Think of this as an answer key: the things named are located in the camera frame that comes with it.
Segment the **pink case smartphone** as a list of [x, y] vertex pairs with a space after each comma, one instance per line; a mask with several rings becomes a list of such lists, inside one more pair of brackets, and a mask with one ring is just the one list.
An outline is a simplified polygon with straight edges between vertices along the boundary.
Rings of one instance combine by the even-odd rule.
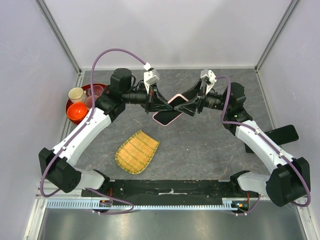
[[[186, 103], [188, 99], [182, 94], [176, 94], [169, 101], [169, 105], [172, 107], [178, 106], [180, 104]], [[153, 114], [152, 119], [162, 126], [168, 126], [170, 123], [175, 121], [183, 113], [177, 110], [171, 111], [159, 111]]]

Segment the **black smartphone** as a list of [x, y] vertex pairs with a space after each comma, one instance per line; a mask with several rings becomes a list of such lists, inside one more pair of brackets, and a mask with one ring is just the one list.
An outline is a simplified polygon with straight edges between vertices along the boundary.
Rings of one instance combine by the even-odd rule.
[[296, 128], [292, 124], [266, 131], [265, 134], [278, 146], [292, 143], [299, 139]]

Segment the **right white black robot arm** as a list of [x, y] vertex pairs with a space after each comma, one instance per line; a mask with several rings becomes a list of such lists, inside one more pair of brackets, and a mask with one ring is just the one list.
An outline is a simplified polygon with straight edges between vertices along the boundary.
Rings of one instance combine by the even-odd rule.
[[303, 158], [295, 158], [277, 145], [264, 133], [244, 108], [245, 88], [227, 81], [222, 95], [206, 93], [197, 83], [186, 91], [191, 99], [174, 106], [174, 110], [190, 116], [201, 113], [203, 108], [221, 110], [221, 123], [235, 137], [245, 143], [264, 163], [268, 175], [255, 174], [248, 170], [231, 176], [229, 191], [235, 197], [245, 192], [267, 196], [276, 206], [289, 203], [307, 207], [311, 203], [310, 165]]

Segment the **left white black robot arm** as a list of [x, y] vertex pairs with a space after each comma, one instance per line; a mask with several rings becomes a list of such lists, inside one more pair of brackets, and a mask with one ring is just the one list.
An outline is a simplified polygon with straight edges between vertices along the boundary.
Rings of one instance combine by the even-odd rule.
[[171, 111], [173, 108], [158, 92], [160, 79], [156, 69], [143, 74], [143, 81], [133, 86], [132, 72], [127, 68], [116, 69], [110, 84], [103, 90], [95, 105], [76, 128], [52, 149], [43, 148], [39, 154], [42, 178], [64, 193], [76, 188], [92, 188], [99, 197], [110, 191], [107, 176], [97, 170], [84, 171], [75, 167], [87, 146], [107, 128], [125, 109], [127, 104], [142, 105], [147, 113]]

